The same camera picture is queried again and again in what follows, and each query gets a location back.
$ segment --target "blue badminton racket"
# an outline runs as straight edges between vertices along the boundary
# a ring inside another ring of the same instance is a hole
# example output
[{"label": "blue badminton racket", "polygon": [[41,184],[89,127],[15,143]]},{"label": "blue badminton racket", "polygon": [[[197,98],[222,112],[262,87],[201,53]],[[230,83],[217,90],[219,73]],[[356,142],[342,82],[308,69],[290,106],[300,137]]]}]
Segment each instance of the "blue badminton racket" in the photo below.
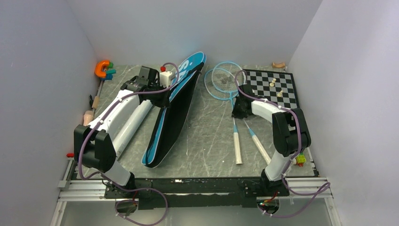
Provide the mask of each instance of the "blue badminton racket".
[{"label": "blue badminton racket", "polygon": [[[233,98],[238,95],[237,87],[234,84],[234,76],[223,68],[216,68],[205,74],[205,87],[208,93],[218,100],[230,100],[231,107],[234,107]],[[237,79],[240,85],[244,84],[245,76]],[[239,147],[239,136],[236,121],[233,118],[233,138],[234,150],[236,155],[236,164],[241,165],[241,150]]]},{"label": "blue badminton racket", "polygon": [[[214,83],[215,89],[221,91],[221,92],[227,92],[230,93],[230,100],[231,100],[231,105],[234,108],[233,104],[233,97],[237,95],[237,86],[234,84],[234,75],[236,75],[238,72],[242,71],[242,68],[236,64],[235,62],[232,61],[225,61],[218,63],[213,70],[212,73],[212,82]],[[238,82],[239,85],[242,85],[247,81],[245,73],[241,72],[238,74]],[[251,134],[252,140],[255,143],[256,147],[258,148],[259,152],[261,153],[262,157],[266,161],[266,163],[269,165],[270,164],[270,156],[267,154],[266,150],[262,146],[261,142],[259,141],[258,137],[254,133],[254,131],[248,126],[247,122],[244,119],[244,123],[248,128],[249,133]]]}]

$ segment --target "white racket handle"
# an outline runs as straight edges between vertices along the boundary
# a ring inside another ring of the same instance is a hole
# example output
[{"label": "white racket handle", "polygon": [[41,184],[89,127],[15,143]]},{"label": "white racket handle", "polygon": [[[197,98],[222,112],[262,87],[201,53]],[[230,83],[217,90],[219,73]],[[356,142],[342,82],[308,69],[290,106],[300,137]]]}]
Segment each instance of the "white racket handle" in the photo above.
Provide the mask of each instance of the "white racket handle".
[{"label": "white racket handle", "polygon": [[238,133],[233,133],[233,136],[234,136],[234,150],[236,153],[236,164],[241,165],[242,159],[241,159],[241,150],[239,148]]},{"label": "white racket handle", "polygon": [[266,150],[263,148],[261,142],[259,141],[256,135],[252,136],[252,140],[254,141],[256,147],[258,148],[259,152],[261,153],[262,157],[266,161],[266,164],[269,165],[271,162],[270,156],[267,154]]}]

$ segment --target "white chess piece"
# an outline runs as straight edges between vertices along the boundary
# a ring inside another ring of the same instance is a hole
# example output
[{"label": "white chess piece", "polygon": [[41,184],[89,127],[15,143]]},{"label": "white chess piece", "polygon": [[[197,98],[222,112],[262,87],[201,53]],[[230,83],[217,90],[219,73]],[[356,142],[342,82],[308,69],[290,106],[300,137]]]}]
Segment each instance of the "white chess piece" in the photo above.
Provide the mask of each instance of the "white chess piece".
[{"label": "white chess piece", "polygon": [[280,93],[277,94],[277,97],[283,97],[283,90],[281,90]]},{"label": "white chess piece", "polygon": [[276,80],[277,80],[277,79],[273,79],[273,81],[269,84],[269,86],[273,87],[273,86],[274,86],[274,83],[276,83]]}]

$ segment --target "white wall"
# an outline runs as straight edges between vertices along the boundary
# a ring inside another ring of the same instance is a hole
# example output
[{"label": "white wall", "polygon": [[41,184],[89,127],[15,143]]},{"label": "white wall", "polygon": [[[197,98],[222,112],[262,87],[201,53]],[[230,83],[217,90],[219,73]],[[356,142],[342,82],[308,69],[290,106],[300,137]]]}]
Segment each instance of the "white wall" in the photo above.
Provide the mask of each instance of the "white wall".
[{"label": "white wall", "polygon": [[68,0],[100,58],[117,64],[288,62],[321,0]]},{"label": "white wall", "polygon": [[288,67],[343,225],[399,221],[398,12],[396,0],[324,0]]},{"label": "white wall", "polygon": [[49,225],[94,51],[65,0],[0,3],[0,225]]}]

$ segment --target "chessboard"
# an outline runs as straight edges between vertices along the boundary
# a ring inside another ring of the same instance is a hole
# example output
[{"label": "chessboard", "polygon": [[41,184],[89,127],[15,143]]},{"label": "chessboard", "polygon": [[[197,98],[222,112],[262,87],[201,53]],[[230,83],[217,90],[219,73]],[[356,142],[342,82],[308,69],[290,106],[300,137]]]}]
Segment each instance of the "chessboard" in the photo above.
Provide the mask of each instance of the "chessboard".
[{"label": "chessboard", "polygon": [[[258,71],[244,69],[247,72],[247,84],[251,84],[254,94],[258,97],[267,98],[276,104],[286,108],[298,108],[299,102],[296,94],[294,77],[291,73]],[[274,86],[270,83],[276,79]]]}]

